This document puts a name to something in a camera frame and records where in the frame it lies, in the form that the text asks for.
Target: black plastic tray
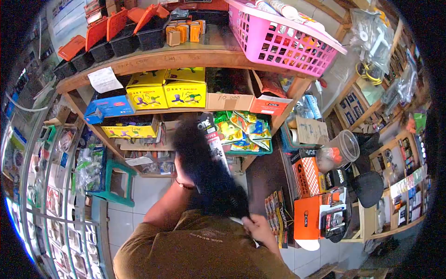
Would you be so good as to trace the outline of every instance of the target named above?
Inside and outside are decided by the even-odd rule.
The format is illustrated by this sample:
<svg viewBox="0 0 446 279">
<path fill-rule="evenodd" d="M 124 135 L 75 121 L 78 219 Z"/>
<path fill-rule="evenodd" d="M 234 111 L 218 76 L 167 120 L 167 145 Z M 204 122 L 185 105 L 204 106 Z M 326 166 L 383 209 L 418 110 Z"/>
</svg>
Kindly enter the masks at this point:
<svg viewBox="0 0 446 279">
<path fill-rule="evenodd" d="M 62 60 L 59 65 L 54 68 L 53 73 L 59 80 L 62 80 L 74 75 L 76 73 L 76 68 L 73 66 L 73 63 Z"/>
<path fill-rule="evenodd" d="M 198 10 L 198 11 L 189 11 L 189 14 L 192 15 L 193 21 L 197 19 L 204 19 L 206 20 L 206 24 L 215 24 L 215 25 L 229 24 L 228 11 Z"/>
<path fill-rule="evenodd" d="M 165 30 L 168 23 L 169 17 L 152 17 L 150 21 L 136 33 L 140 42 L 140 49 L 154 50 L 164 47 L 166 42 Z"/>
<path fill-rule="evenodd" d="M 91 53 L 86 52 L 85 48 L 83 47 L 71 60 L 71 62 L 76 67 L 76 70 L 78 70 L 78 72 L 82 72 L 83 70 L 90 68 L 95 62 L 95 59 L 93 58 Z"/>
<path fill-rule="evenodd" d="M 115 56 L 111 44 L 107 42 L 107 37 L 104 37 L 102 40 L 95 43 L 90 48 L 90 53 L 93 55 L 96 63 L 108 60 Z"/>
<path fill-rule="evenodd" d="M 127 55 L 136 51 L 139 47 L 137 36 L 133 36 L 136 23 L 124 27 L 113 39 L 110 40 L 111 47 L 117 57 Z"/>
</svg>

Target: red box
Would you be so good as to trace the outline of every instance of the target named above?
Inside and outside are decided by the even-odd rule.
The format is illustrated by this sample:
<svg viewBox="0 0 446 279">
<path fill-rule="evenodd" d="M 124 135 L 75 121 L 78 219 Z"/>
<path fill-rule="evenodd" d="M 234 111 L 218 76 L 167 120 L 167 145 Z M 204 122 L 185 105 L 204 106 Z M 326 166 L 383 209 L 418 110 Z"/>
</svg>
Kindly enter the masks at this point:
<svg viewBox="0 0 446 279">
<path fill-rule="evenodd" d="M 262 82 L 260 81 L 259 76 L 256 71 L 249 71 L 252 84 L 255 86 L 257 84 L 258 88 L 254 89 L 254 99 L 252 100 L 250 112 L 254 113 L 263 113 L 263 114 L 271 114 L 271 115 L 281 115 L 285 108 L 289 103 L 293 101 L 293 99 L 285 99 L 280 97 L 272 97 L 267 96 L 265 94 L 260 93 L 262 90 Z"/>
</svg>

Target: brown t-shirt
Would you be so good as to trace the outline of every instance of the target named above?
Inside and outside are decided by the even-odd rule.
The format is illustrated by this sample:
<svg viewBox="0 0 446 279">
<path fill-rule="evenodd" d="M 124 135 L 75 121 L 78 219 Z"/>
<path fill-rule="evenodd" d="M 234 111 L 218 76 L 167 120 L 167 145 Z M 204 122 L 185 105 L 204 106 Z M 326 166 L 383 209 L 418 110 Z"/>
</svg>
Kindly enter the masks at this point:
<svg viewBox="0 0 446 279">
<path fill-rule="evenodd" d="M 229 218 L 183 213 L 173 231 L 141 223 L 113 260 L 124 278 L 299 278 Z"/>
</svg>

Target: yellow packaging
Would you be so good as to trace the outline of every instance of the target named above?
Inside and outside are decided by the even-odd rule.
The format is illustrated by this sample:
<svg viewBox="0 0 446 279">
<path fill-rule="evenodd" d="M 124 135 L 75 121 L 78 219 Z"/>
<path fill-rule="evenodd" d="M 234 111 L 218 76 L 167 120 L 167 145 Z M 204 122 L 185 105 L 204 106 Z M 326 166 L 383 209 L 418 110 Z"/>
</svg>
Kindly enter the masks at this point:
<svg viewBox="0 0 446 279">
<path fill-rule="evenodd" d="M 180 31 L 181 40 L 180 43 L 187 42 L 189 40 L 189 26 L 188 25 L 179 25 L 175 28 L 177 31 Z"/>
<path fill-rule="evenodd" d="M 135 109 L 168 108 L 163 90 L 167 69 L 135 73 L 125 90 Z"/>
<path fill-rule="evenodd" d="M 203 67 L 167 71 L 163 87 L 169 108 L 206 106 L 205 71 Z"/>
<path fill-rule="evenodd" d="M 198 19 L 197 21 L 198 21 L 198 23 L 200 24 L 200 27 L 201 27 L 201 34 L 206 34 L 206 20 Z"/>
<path fill-rule="evenodd" d="M 200 36 L 201 36 L 200 24 L 192 24 L 190 26 L 190 41 L 191 42 L 199 42 Z"/>
<path fill-rule="evenodd" d="M 177 29 L 176 29 L 176 26 L 175 25 L 168 25 L 167 27 L 166 27 L 166 33 L 167 32 L 169 32 L 169 31 L 176 31 Z"/>
<path fill-rule="evenodd" d="M 128 126 L 116 126 L 116 120 L 113 123 L 107 125 L 107 122 L 104 121 L 101 126 L 102 130 L 104 130 L 107 137 L 119 137 L 119 138 L 127 138 L 127 137 L 136 137 L 136 138 L 145 138 L 145 137 L 157 137 L 158 131 L 158 115 L 153 114 L 152 124 L 146 126 L 136 126 L 136 125 L 128 125 Z"/>
</svg>

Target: bracelet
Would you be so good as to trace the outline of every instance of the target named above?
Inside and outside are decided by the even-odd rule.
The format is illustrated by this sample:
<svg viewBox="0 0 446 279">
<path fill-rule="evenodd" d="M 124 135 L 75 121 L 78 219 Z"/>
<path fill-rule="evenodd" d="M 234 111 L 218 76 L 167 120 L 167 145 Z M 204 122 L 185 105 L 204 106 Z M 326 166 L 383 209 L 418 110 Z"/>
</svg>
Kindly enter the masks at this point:
<svg viewBox="0 0 446 279">
<path fill-rule="evenodd" d="M 181 188 L 185 188 L 185 189 L 187 189 L 187 190 L 193 190 L 193 189 L 195 188 L 194 186 L 189 187 L 189 186 L 186 186 L 186 185 L 183 184 L 183 183 L 179 183 L 178 180 L 177 180 L 176 178 L 175 178 L 175 181 L 180 185 Z"/>
</svg>

